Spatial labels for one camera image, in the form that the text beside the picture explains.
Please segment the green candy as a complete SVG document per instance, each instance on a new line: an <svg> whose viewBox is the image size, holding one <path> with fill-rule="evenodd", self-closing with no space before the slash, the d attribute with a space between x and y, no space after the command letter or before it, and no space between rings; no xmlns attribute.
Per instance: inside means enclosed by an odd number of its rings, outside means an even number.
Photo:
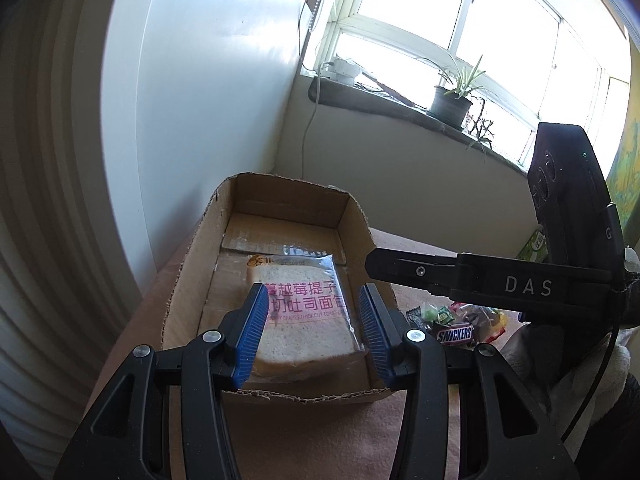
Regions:
<svg viewBox="0 0 640 480"><path fill-rule="evenodd" d="M418 330L430 332L435 326L450 326L456 317L446 306L433 306L424 302L420 307L406 312L409 324Z"/></svg>

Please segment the packaged sliced toast bread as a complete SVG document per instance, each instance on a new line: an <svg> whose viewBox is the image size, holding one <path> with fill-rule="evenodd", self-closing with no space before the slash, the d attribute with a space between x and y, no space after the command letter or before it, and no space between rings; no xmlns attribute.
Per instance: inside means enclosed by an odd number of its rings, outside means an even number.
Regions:
<svg viewBox="0 0 640 480"><path fill-rule="evenodd" d="M294 382L337 372L363 356L332 256L254 255L246 279L269 294L255 376Z"/></svg>

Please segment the Snickers bar English label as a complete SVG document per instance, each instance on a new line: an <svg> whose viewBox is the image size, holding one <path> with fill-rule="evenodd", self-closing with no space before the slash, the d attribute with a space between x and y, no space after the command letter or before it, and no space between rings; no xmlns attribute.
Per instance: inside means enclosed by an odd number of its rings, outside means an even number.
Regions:
<svg viewBox="0 0 640 480"><path fill-rule="evenodd" d="M434 334L443 346L473 347L475 344L474 326L470 323L436 325Z"/></svg>

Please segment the brown cardboard box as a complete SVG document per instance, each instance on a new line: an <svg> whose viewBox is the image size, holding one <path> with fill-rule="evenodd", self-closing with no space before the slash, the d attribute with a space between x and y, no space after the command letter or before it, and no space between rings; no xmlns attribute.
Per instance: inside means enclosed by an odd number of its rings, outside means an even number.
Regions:
<svg viewBox="0 0 640 480"><path fill-rule="evenodd" d="M190 241L172 290L160 346L182 347L265 285L269 312L250 378L232 400L370 403L390 394L378 374L358 311L374 248L347 192L272 176L222 182Z"/></svg>

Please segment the white radiator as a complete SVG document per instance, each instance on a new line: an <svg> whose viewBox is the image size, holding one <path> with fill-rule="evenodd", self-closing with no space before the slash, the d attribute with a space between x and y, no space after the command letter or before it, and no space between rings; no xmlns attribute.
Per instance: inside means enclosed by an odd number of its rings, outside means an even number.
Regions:
<svg viewBox="0 0 640 480"><path fill-rule="evenodd" d="M98 153L110 10L25 0L1 34L1 426L45 477L141 300Z"/></svg>

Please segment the potted spider plant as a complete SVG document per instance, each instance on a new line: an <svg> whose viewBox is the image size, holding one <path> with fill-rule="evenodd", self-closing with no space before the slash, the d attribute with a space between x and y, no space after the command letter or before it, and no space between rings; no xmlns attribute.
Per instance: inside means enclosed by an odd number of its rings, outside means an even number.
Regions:
<svg viewBox="0 0 640 480"><path fill-rule="evenodd" d="M459 62L452 54L448 56L449 62L445 65L424 56L420 56L418 61L424 61L436 67L440 79L447 84L446 86L439 84L435 87L428 114L445 125L462 131L465 118L468 117L473 105L472 95L484 88L480 83L480 78L485 76L484 70L480 69L483 58L479 58L473 66L469 66L465 62ZM484 152L492 149L494 134L490 128L494 122L485 116L485 99L481 98L480 102L482 102L480 111L471 119L469 133L473 141L470 146L478 146Z"/></svg>

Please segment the white power strip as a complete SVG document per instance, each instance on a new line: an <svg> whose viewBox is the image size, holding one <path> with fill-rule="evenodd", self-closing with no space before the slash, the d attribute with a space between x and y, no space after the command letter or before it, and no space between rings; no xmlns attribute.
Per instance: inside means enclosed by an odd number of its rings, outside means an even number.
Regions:
<svg viewBox="0 0 640 480"><path fill-rule="evenodd" d="M320 76L340 84L354 86L356 79L362 74L362 68L349 60L334 55L328 62L320 67Z"/></svg>

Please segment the white cabinet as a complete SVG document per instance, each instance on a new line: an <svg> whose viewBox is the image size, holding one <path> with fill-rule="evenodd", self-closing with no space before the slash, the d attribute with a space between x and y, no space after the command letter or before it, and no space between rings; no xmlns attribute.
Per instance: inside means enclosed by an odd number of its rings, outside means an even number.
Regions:
<svg viewBox="0 0 640 480"><path fill-rule="evenodd" d="M114 0L101 77L108 194L144 287L224 178L273 168L304 0Z"/></svg>

